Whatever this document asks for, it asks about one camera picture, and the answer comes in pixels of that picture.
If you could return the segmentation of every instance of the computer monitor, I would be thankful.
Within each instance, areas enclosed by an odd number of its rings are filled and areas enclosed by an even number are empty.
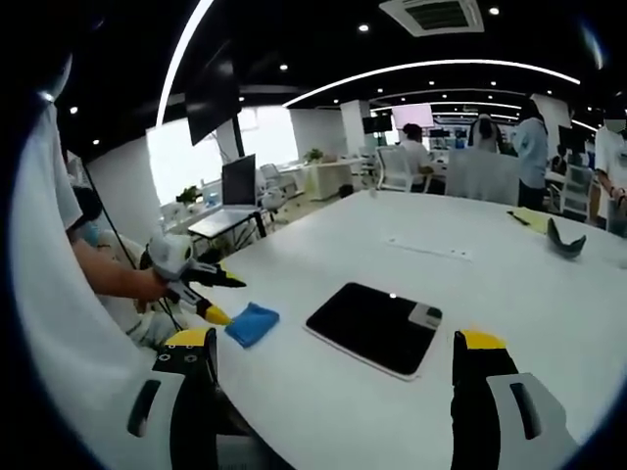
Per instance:
[[[255,154],[222,166],[222,204],[257,206]]]

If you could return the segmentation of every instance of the tablet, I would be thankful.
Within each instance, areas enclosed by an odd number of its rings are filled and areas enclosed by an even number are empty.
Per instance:
[[[349,283],[310,316],[306,329],[345,353],[410,380],[441,321],[438,308]]]

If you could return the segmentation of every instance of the white wall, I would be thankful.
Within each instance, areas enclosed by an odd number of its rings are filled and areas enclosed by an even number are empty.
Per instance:
[[[299,159],[309,150],[329,155],[348,153],[342,113],[333,110],[290,110]]]
[[[112,150],[87,169],[118,232],[147,243],[161,213],[146,138]]]

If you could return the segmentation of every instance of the black screen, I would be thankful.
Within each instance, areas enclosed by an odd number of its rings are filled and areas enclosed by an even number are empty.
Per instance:
[[[392,130],[392,118],[389,116],[364,117],[362,122],[364,134]]]
[[[307,326],[386,369],[411,375],[435,335],[434,329],[409,321],[417,305],[394,294],[349,283],[307,320]],[[437,308],[425,308],[441,318]]]
[[[185,92],[185,108],[192,145],[241,111],[229,43],[217,51]]]
[[[255,155],[242,157],[222,167],[222,204],[256,206],[257,186]]]

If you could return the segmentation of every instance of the curved led light strip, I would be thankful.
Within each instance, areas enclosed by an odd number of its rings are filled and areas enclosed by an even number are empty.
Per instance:
[[[592,130],[593,132],[597,132],[597,131],[598,131],[598,129],[594,129],[591,125],[586,124],[585,122],[579,122],[578,120],[573,119],[573,120],[572,120],[572,123],[573,123],[573,124],[577,124],[577,125],[581,125],[582,127],[585,127],[585,128],[587,128],[587,129],[590,129],[590,130]]]
[[[376,108],[373,111],[385,111],[391,110],[392,108],[402,108],[404,106],[413,106],[413,105],[473,105],[473,106],[495,106],[497,108],[509,108],[511,110],[520,110],[519,106],[515,105],[506,105],[504,103],[482,103],[480,101],[434,101],[431,103],[412,103],[409,105],[400,105],[400,106],[384,106],[383,108]]]
[[[176,44],[176,49],[174,49],[174,54],[172,54],[172,60],[169,62],[168,73],[166,74],[166,81],[164,82],[164,89],[161,92],[161,99],[159,100],[159,109],[157,110],[157,127],[164,123],[164,115],[166,114],[166,107],[168,105],[168,96],[172,90],[174,77],[178,71],[178,66],[180,66],[180,61],[183,59],[183,54],[185,54],[185,49],[187,49],[189,41],[191,41],[201,19],[205,16],[207,10],[209,10],[209,7],[211,7],[213,3],[214,0],[200,0],[200,2],[198,2],[192,16],[189,17],[189,21],[185,25],[183,33],[180,35],[180,39],[178,39],[178,44]]]
[[[542,67],[530,66],[528,64],[520,64],[519,62],[493,61],[491,59],[445,59],[442,61],[426,61],[426,62],[414,62],[411,64],[401,64],[399,66],[386,67],[384,69],[371,70],[365,73],[360,73],[359,75],[349,76],[348,78],[343,78],[341,80],[334,81],[333,83],[329,83],[328,85],[321,86],[315,90],[310,91],[309,93],[305,93],[304,95],[297,96],[293,100],[290,100],[287,103],[283,103],[283,107],[287,108],[288,106],[292,106],[293,104],[298,103],[299,101],[303,101],[313,95],[317,95],[318,93],[321,93],[323,91],[330,90],[331,88],[335,88],[336,86],[344,85],[345,83],[350,83],[351,81],[360,80],[362,78],[368,78],[369,76],[379,75],[381,73],[387,73],[388,71],[403,71],[405,69],[415,69],[418,67],[458,66],[458,65],[465,65],[465,64],[517,67],[519,69],[527,69],[529,71],[538,71],[540,73],[552,75],[557,78],[561,78],[562,80],[570,81],[571,83],[574,83],[575,85],[581,84],[581,80],[578,80],[577,78],[573,78],[572,76],[565,75],[563,73],[559,73],[558,71],[543,69]]]

